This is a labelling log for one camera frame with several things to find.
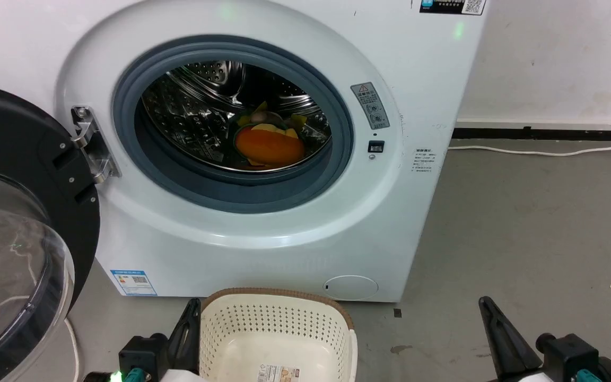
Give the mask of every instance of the gray floor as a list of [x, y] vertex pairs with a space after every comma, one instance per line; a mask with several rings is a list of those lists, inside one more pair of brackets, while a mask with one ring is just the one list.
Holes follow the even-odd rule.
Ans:
[[[556, 152], [610, 145], [484, 143]], [[477, 307], [482, 295], [493, 297], [531, 343], [542, 332], [574, 332], [611, 357], [610, 283], [611, 152], [450, 152], [403, 301], [345, 304], [359, 336], [357, 380], [494, 379]], [[117, 351], [131, 336], [168, 334], [184, 305], [120, 297], [95, 266], [70, 314], [83, 372], [115, 370]], [[395, 307], [402, 318], [393, 317]], [[70, 381], [72, 373], [61, 329], [22, 380]]]

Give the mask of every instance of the laundry basket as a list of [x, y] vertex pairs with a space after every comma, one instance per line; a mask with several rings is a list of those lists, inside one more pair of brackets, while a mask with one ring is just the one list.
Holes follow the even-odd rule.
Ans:
[[353, 382], [357, 338], [329, 298], [233, 288], [202, 304], [199, 375], [210, 382]]

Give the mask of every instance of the washing machine door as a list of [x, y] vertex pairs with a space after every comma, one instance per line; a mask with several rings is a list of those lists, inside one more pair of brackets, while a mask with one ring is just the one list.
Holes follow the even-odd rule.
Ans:
[[48, 114], [0, 90], [0, 380], [39, 355], [93, 262], [99, 202], [78, 146]]

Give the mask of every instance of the warning label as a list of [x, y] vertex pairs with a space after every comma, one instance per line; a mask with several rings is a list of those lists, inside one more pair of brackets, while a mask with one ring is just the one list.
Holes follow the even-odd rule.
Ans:
[[127, 296], [157, 296], [143, 271], [110, 271]]
[[376, 89], [374, 89], [374, 85], [371, 82], [353, 85], [350, 89], [352, 89], [355, 97], [357, 97], [357, 101], [362, 106], [366, 118], [369, 120], [371, 130], [390, 127], [386, 109], [383, 108], [383, 103], [381, 103], [381, 99], [376, 94]]
[[437, 155], [432, 149], [416, 149], [414, 162], [412, 162], [412, 172], [432, 172], [436, 158]]
[[256, 382], [299, 382], [301, 370], [262, 363]]

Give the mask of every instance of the white wall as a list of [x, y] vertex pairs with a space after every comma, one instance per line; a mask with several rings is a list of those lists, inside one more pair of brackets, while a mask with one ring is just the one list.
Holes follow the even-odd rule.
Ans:
[[466, 118], [611, 121], [611, 0], [486, 6], [458, 126]]

